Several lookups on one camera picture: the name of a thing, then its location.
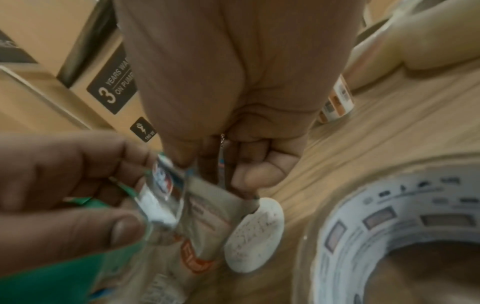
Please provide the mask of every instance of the person's left hand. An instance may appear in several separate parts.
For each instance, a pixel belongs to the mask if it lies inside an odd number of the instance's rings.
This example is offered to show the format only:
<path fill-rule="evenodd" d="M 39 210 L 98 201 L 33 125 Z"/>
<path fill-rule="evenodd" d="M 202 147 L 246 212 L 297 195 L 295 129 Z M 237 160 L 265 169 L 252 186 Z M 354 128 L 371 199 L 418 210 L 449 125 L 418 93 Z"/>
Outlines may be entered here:
<path fill-rule="evenodd" d="M 139 214 L 120 208 L 64 208 L 69 197 L 119 206 L 139 190 L 156 155 L 113 132 L 0 135 L 0 276 L 137 242 Z"/>

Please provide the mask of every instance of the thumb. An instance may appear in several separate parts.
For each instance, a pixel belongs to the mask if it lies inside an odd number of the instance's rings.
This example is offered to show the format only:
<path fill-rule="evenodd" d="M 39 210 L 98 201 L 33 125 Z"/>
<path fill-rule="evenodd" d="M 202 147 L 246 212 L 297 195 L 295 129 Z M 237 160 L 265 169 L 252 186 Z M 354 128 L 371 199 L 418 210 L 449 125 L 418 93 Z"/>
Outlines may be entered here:
<path fill-rule="evenodd" d="M 163 152 L 178 167 L 188 168 L 196 159 L 202 141 L 187 141 L 173 138 L 161 138 Z"/>
<path fill-rule="evenodd" d="M 145 233 L 121 209 L 68 209 L 0 216 L 0 276 L 120 248 Z"/>

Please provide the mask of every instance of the hand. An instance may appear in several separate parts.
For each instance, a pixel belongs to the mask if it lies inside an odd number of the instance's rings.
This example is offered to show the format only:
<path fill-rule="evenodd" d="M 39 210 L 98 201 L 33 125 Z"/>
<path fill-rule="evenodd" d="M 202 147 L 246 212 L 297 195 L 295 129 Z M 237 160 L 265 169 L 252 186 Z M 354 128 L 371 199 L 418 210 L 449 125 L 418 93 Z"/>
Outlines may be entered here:
<path fill-rule="evenodd" d="M 115 0 L 144 109 L 177 165 L 253 193 L 293 169 L 344 67 L 364 1 Z"/>
<path fill-rule="evenodd" d="M 133 210 L 64 208 L 68 197 L 119 206 L 155 155 L 113 132 L 0 135 L 0 276 L 137 242 Z"/>

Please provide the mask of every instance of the dark label on box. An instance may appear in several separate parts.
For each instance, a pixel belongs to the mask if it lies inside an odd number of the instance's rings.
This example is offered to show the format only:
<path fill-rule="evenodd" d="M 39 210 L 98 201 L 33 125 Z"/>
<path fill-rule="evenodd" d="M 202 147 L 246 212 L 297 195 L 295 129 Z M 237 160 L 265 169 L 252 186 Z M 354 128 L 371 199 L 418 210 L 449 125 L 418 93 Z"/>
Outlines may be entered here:
<path fill-rule="evenodd" d="M 113 114 L 135 95 L 137 86 L 123 45 L 119 45 L 86 90 Z"/>
<path fill-rule="evenodd" d="M 157 134 L 152 125 L 143 117 L 140 117 L 137 121 L 135 121 L 135 123 L 130 127 L 130 130 L 140 137 L 144 142 L 148 142 L 153 136 L 155 136 L 155 134 Z"/>
<path fill-rule="evenodd" d="M 0 62 L 37 63 L 2 31 L 0 31 Z"/>

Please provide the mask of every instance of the logo on packet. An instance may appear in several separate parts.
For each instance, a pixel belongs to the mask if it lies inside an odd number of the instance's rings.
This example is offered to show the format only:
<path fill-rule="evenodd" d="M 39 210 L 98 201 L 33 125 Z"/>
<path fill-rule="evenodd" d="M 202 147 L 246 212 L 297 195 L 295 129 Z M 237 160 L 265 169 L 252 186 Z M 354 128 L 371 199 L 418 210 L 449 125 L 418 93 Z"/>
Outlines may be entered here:
<path fill-rule="evenodd" d="M 165 196 L 170 196 L 174 188 L 174 183 L 172 182 L 170 174 L 166 172 L 165 169 L 163 169 L 158 163 L 155 164 L 152 173 L 155 184 L 158 186 L 160 191 Z"/>

